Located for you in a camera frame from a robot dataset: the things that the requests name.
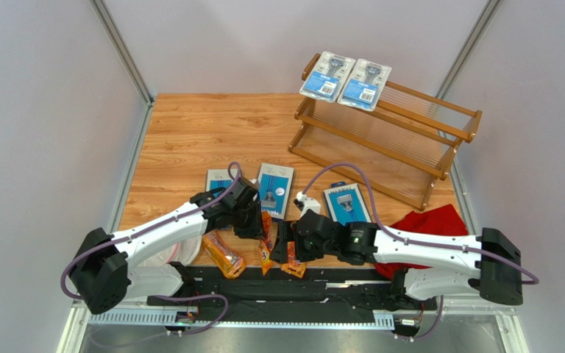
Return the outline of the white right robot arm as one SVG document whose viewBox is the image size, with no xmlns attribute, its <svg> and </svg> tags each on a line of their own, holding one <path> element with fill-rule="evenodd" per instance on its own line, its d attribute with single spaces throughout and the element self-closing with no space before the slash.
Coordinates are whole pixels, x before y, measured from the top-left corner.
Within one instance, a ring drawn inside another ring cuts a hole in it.
<svg viewBox="0 0 565 353">
<path fill-rule="evenodd" d="M 426 235 L 361 221 L 343 225 L 312 210 L 278 226 L 273 261 L 285 264 L 292 257 L 308 263 L 326 255 L 356 266 L 407 264 L 391 278 L 395 297 L 425 301 L 476 293 L 496 304 L 523 303 L 522 254 L 498 229 L 485 228 L 481 235 Z"/>
</svg>

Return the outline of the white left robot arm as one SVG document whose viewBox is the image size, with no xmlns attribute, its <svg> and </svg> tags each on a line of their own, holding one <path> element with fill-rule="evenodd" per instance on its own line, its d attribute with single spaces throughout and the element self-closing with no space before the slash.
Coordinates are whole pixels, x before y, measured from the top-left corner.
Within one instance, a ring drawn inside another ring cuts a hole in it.
<svg viewBox="0 0 565 353">
<path fill-rule="evenodd" d="M 227 227 L 240 238 L 259 238 L 264 228 L 258 191 L 241 176 L 217 196 L 198 193 L 175 211 L 138 227 L 111 235 L 102 228 L 89 232 L 64 271 L 76 288 L 73 297 L 98 315 L 125 299 L 173 296 L 185 284 L 185 272 L 176 264 L 144 262 L 175 244 Z"/>
</svg>

